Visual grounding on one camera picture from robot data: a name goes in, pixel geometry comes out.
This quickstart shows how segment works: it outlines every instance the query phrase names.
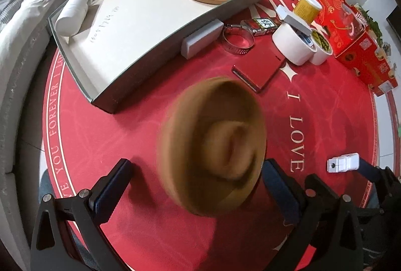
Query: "white label sticker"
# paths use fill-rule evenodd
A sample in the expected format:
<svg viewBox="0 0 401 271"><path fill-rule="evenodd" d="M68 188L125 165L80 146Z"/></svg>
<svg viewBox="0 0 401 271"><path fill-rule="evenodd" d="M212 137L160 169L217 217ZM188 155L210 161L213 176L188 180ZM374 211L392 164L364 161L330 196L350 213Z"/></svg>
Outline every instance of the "white label sticker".
<svg viewBox="0 0 401 271"><path fill-rule="evenodd" d="M378 88L382 90L384 93L387 93L393 89L390 81L382 83L381 85L378 86Z"/></svg>

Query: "yellow and black label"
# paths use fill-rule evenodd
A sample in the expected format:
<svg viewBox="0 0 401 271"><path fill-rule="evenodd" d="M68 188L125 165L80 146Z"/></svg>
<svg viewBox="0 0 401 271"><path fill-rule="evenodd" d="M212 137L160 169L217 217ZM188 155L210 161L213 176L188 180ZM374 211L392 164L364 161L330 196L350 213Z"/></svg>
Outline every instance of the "yellow and black label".
<svg viewBox="0 0 401 271"><path fill-rule="evenodd" d="M325 52L327 53L331 53L332 49L330 44L328 43L328 41L324 38L323 35L321 35L320 33L318 33L315 30L312 30L312 38L313 40L316 42L316 44L322 48Z"/></svg>

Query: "red notebook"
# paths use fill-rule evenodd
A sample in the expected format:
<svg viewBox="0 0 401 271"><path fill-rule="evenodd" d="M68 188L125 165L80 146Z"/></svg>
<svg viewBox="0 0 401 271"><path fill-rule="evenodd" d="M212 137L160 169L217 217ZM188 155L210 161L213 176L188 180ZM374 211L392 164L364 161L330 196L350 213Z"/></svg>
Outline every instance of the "red notebook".
<svg viewBox="0 0 401 271"><path fill-rule="evenodd" d="M253 91L259 93L285 61L274 45L271 35L261 36L254 48L241 57L232 72Z"/></svg>

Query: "metal screw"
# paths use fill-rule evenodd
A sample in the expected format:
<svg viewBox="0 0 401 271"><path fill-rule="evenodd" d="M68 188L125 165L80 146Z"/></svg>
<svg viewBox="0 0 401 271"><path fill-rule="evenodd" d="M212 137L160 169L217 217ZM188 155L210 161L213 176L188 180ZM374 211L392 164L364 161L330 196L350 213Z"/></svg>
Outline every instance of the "metal screw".
<svg viewBox="0 0 401 271"><path fill-rule="evenodd" d="M311 188L306 189L305 194L306 194L306 196L309 196L310 198L314 198L316 196L316 192Z"/></svg>
<svg viewBox="0 0 401 271"><path fill-rule="evenodd" d="M89 195L89 190L87 190L87 189L80 190L78 195L79 195L80 198L85 198L85 197L87 197Z"/></svg>
<svg viewBox="0 0 401 271"><path fill-rule="evenodd" d="M349 195L347 195L347 194L344 194L343 196L342 196L342 199L345 201L345 202L351 202L351 197L349 196Z"/></svg>
<svg viewBox="0 0 401 271"><path fill-rule="evenodd" d="M44 202L48 202L48 201L50 201L50 199L51 199L51 194L46 194L46 195L43 197L43 201L44 201Z"/></svg>

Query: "yellow container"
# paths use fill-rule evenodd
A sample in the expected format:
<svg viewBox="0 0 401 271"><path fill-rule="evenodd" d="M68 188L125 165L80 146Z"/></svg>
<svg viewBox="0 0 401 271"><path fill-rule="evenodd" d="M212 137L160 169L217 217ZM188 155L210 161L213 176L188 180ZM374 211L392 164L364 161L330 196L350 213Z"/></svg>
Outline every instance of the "yellow container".
<svg viewBox="0 0 401 271"><path fill-rule="evenodd" d="M306 23L311 24L321 10L322 6L317 0L299 0L293 12Z"/></svg>

